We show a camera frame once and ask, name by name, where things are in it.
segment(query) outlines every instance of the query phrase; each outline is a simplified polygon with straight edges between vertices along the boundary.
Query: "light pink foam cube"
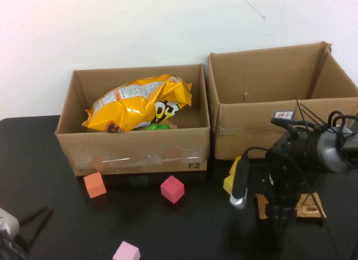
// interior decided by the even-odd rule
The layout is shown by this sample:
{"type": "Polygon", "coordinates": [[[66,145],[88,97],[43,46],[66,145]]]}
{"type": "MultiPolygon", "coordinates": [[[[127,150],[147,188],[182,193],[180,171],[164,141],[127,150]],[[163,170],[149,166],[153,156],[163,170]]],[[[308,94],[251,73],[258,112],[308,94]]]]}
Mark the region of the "light pink foam cube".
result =
{"type": "Polygon", "coordinates": [[[113,256],[113,260],[139,260],[139,258],[139,249],[127,242],[122,242],[113,256]]]}
{"type": "Polygon", "coordinates": [[[171,175],[161,184],[162,195],[174,204],[184,195],[184,184],[171,175]]]}

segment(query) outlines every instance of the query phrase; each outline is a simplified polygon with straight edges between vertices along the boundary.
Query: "table surface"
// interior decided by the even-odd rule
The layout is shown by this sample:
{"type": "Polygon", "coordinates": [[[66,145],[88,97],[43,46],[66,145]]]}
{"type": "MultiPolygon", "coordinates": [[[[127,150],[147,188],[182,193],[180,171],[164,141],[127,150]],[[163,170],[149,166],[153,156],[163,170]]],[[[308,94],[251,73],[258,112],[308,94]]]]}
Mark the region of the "table surface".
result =
{"type": "MultiPolygon", "coordinates": [[[[107,203],[99,205],[60,148],[58,120],[0,121],[1,208],[15,216],[43,205],[55,209],[31,259],[112,259],[123,240],[144,260],[337,259],[319,224],[294,223],[276,237],[258,226],[253,201],[234,209],[222,188],[230,161],[210,160],[207,172],[183,174],[186,192],[178,207],[160,193],[169,173],[106,176],[107,203]]],[[[325,174],[317,188],[332,238],[349,259],[358,238],[358,173],[325,174]]]]}

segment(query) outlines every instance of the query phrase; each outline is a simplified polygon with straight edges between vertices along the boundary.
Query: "chip bag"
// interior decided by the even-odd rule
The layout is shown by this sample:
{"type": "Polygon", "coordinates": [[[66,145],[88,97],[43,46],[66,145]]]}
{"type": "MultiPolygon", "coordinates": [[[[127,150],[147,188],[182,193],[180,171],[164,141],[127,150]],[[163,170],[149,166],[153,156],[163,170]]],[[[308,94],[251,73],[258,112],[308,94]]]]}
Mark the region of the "chip bag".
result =
{"type": "Polygon", "coordinates": [[[170,74],[143,78],[115,88],[94,102],[88,119],[90,129],[125,133],[164,121],[185,105],[191,106],[191,84],[170,74]]]}

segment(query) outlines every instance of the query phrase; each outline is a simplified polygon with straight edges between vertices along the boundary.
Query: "green object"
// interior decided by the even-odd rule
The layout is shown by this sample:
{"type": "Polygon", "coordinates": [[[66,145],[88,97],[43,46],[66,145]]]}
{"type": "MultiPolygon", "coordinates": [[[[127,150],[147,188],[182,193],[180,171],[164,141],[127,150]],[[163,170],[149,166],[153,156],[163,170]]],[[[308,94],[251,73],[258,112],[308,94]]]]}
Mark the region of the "green object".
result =
{"type": "Polygon", "coordinates": [[[145,127],[146,130],[170,130],[170,126],[167,124],[152,124],[145,127]]]}

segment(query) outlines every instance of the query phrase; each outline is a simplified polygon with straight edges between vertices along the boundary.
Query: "open cardboard box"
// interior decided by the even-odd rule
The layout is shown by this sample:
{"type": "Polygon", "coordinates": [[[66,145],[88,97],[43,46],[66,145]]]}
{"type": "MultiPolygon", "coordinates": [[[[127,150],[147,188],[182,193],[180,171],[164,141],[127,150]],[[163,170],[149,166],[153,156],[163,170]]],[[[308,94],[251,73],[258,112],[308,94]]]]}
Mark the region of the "open cardboard box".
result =
{"type": "Polygon", "coordinates": [[[201,64],[167,67],[75,70],[56,131],[76,176],[204,171],[209,155],[210,121],[201,64]],[[171,118],[178,129],[90,132],[81,123],[85,109],[108,91],[136,79],[172,74],[192,83],[192,106],[171,118]]]}
{"type": "MultiPolygon", "coordinates": [[[[302,119],[295,96],[324,121],[333,110],[358,111],[358,88],[325,42],[211,54],[208,77],[218,159],[234,159],[251,146],[270,148],[285,132],[270,123],[276,111],[295,111],[302,119]]],[[[250,157],[264,153],[253,150],[250,157]]]]}

